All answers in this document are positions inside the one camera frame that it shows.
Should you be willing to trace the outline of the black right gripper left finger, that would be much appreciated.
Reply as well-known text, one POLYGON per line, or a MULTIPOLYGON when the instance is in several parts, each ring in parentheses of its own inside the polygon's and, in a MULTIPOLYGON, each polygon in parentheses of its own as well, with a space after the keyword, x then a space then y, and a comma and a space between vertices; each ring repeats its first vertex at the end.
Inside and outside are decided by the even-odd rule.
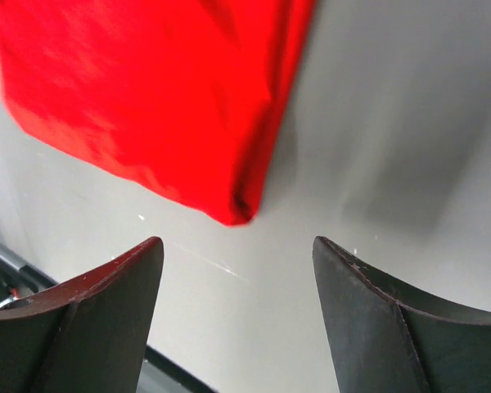
POLYGON ((134 392, 164 263, 150 237, 0 309, 0 392, 134 392))

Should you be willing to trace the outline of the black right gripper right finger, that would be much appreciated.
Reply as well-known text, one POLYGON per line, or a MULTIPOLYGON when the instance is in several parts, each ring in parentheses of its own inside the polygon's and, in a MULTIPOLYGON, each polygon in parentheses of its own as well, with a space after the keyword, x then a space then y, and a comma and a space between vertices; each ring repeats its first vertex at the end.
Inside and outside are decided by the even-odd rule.
POLYGON ((491 312, 401 281, 326 237, 313 269, 341 392, 491 392, 491 312))

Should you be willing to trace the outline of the red t shirt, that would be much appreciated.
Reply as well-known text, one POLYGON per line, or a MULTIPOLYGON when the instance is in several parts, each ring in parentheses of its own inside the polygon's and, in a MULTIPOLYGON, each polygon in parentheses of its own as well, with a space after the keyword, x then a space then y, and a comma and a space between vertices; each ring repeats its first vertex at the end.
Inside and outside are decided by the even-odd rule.
POLYGON ((28 135, 221 224, 257 214, 312 1, 0 1, 28 135))

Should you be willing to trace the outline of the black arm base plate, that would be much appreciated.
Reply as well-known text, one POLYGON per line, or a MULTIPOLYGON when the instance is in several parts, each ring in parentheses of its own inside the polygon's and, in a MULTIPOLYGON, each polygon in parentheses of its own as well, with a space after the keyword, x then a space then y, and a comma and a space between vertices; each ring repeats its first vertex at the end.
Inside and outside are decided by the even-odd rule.
MULTIPOLYGON (((0 276, 5 283, 29 294, 57 284, 53 278, 0 242, 0 276)), ((138 392, 212 392, 213 389, 184 368, 148 346, 137 384, 138 392)))

